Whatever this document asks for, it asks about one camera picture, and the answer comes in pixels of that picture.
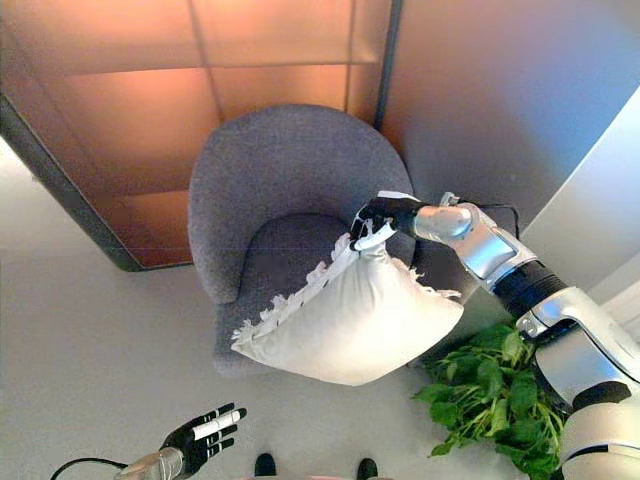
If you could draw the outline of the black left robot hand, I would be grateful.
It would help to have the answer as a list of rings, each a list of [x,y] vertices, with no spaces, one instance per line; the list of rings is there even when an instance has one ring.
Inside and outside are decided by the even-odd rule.
[[[211,458],[232,447],[232,435],[238,430],[238,422],[246,415],[246,408],[235,408],[234,403],[229,403],[198,416],[171,432],[162,447],[174,448],[182,454],[182,468],[178,478],[193,476]]]

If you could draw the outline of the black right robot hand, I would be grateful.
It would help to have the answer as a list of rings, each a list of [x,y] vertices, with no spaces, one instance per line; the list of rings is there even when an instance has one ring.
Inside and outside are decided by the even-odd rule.
[[[425,202],[406,193],[379,191],[356,213],[349,248],[363,251],[386,242],[398,232],[416,238],[415,219],[425,206]]]

